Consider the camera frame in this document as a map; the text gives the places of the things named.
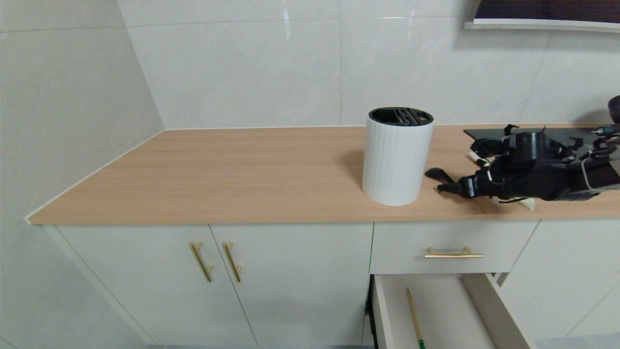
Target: gold handle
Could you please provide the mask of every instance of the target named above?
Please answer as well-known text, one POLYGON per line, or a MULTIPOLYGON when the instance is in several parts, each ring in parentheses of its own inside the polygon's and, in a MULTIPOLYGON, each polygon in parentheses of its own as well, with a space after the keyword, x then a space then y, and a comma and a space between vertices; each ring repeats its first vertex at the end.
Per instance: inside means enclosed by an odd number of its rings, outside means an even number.
POLYGON ((241 282, 241 278, 239 277, 239 272, 241 271, 241 265, 235 266, 234 262, 232 261, 233 256, 231 256, 231 251, 230 249, 233 247, 233 242, 229 242, 226 243, 224 242, 222 244, 222 247, 224 248, 224 252, 226 254, 226 258, 228 258, 228 263, 231 265, 231 269, 233 270, 233 274, 234 274, 234 278, 237 280, 238 283, 241 282))
POLYGON ((209 267, 205 269, 205 265, 202 264, 202 261, 200 260, 200 256, 198 256, 198 249, 200 248, 200 246, 202 246, 202 241, 199 241, 196 245, 190 242, 190 249, 192 250, 194 257, 196 258, 196 262, 198 262, 198 266, 200 267, 200 270, 202 270, 202 273, 205 275, 206 282, 210 283, 211 278, 209 277, 209 273, 211 272, 213 265, 209 265, 209 267))
POLYGON ((482 258, 482 253, 473 253, 469 246, 464 247, 465 253, 435 253, 435 249, 431 246, 428 248, 430 253, 424 254, 424 258, 482 258))

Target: white wall tile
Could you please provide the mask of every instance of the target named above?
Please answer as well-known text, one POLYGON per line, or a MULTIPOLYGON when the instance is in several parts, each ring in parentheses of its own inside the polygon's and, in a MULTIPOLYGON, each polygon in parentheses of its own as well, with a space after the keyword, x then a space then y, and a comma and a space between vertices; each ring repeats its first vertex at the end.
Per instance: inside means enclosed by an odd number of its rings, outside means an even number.
POLYGON ((113 309, 109 308, 80 349, 146 349, 147 344, 113 309))
POLYGON ((1 0, 0 31, 123 27, 116 0, 1 0))
POLYGON ((163 125, 125 29, 0 40, 5 231, 163 125))
POLYGON ((619 81, 618 34, 553 32, 521 120, 611 123, 619 81))
POLYGON ((0 255, 0 335, 20 349, 78 348, 109 308, 99 292, 38 225, 5 233, 0 255))
POLYGON ((128 30, 166 128, 340 123, 337 20, 128 30))
POLYGON ((342 0, 342 17, 473 17, 479 4, 480 0, 342 0))
POLYGON ((437 124, 515 122, 549 34, 464 30, 462 17, 342 22, 342 123, 408 106, 437 124))
POLYGON ((127 26, 338 19, 339 0, 118 0, 127 26))

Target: white cabinet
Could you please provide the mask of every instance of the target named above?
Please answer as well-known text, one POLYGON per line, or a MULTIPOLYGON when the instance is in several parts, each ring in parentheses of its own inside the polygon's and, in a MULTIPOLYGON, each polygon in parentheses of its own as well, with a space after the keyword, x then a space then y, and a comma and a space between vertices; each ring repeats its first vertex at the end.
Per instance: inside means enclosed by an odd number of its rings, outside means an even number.
POLYGON ((620 332, 620 284, 575 327, 569 336, 620 332))
POLYGON ((259 345, 361 344, 372 223, 211 229, 259 345))
POLYGON ((371 274, 491 273, 510 271, 537 220, 378 222, 374 226, 371 274), (468 246, 483 258, 424 258, 462 253, 468 246))
POLYGON ((535 339, 566 336, 620 281, 618 224, 620 219, 540 222, 502 284, 535 339))
POLYGON ((156 343, 256 344, 207 226, 58 228, 156 343))

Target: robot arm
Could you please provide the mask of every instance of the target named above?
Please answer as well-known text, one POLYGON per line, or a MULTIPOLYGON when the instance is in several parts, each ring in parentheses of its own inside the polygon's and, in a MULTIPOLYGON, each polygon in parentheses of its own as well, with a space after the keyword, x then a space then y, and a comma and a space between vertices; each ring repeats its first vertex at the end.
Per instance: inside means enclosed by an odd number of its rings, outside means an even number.
MULTIPOLYGON (((480 139, 471 145, 471 150, 481 158, 495 157, 489 166, 473 175, 454 181, 439 168, 428 170, 426 175, 444 182, 437 187, 439 191, 465 198, 538 197, 545 201, 584 201, 602 191, 620 189, 620 152, 616 153, 620 136, 599 137, 593 150, 577 159, 573 149, 583 143, 566 147, 547 139, 544 130, 512 135, 514 127, 506 127, 506 137, 502 140, 480 139), (510 145, 510 137, 515 137, 514 147, 510 145)), ((607 134, 617 132, 614 125, 610 127, 613 129, 607 128, 607 134)))

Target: kitchen counter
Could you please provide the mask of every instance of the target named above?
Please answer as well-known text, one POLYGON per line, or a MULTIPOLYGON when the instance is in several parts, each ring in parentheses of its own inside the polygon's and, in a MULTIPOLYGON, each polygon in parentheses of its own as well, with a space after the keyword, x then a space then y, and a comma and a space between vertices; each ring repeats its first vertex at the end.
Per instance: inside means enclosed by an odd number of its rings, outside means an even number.
MULTIPOLYGON (((435 126, 426 168, 454 179, 477 166, 463 129, 435 126)), ((524 124, 523 127, 539 125, 524 124)), ((554 127, 594 127, 557 124, 554 127)), ((166 225, 617 217, 620 191, 585 202, 536 200, 529 211, 486 197, 437 193, 382 206, 361 190, 365 127, 166 130, 94 173, 29 217, 32 224, 166 225)))

